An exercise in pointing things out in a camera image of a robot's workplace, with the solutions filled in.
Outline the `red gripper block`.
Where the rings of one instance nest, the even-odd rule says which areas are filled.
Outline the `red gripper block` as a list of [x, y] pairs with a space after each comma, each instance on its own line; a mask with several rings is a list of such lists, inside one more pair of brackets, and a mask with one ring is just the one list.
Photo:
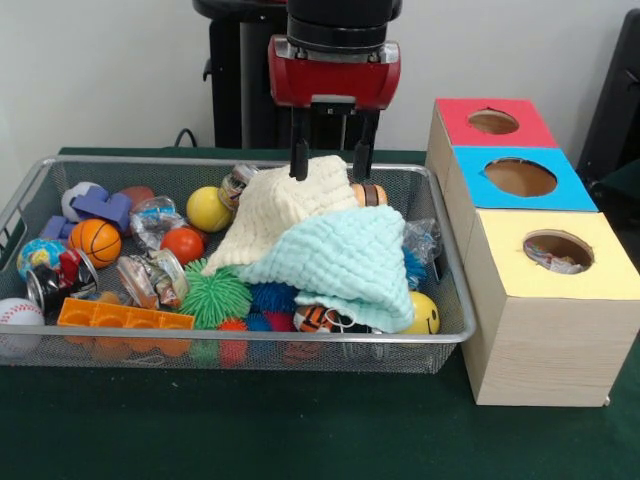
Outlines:
[[345, 55], [304, 50], [284, 35], [268, 45], [271, 96], [291, 110], [290, 176], [308, 175], [309, 110], [316, 103], [348, 104], [363, 119], [361, 137], [354, 147], [353, 178], [367, 179], [373, 164], [380, 111], [391, 103], [401, 74], [399, 44], [385, 42], [371, 53]]

